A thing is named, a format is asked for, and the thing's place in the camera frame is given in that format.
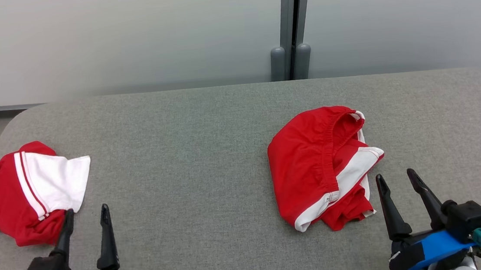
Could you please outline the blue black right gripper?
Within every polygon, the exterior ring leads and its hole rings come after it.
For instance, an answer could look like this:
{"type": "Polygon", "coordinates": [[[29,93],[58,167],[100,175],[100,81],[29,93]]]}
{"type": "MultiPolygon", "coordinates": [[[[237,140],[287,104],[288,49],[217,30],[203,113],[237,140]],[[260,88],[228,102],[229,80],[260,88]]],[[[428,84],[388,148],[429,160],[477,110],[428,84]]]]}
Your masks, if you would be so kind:
{"type": "Polygon", "coordinates": [[[445,228],[447,217],[441,210],[442,203],[413,168],[407,176],[419,194],[431,220],[433,231],[412,234],[412,228],[404,222],[390,188],[381,174],[376,175],[376,185],[385,218],[392,255],[389,270],[476,270],[471,260],[481,258],[481,224],[450,226],[445,228]]]}

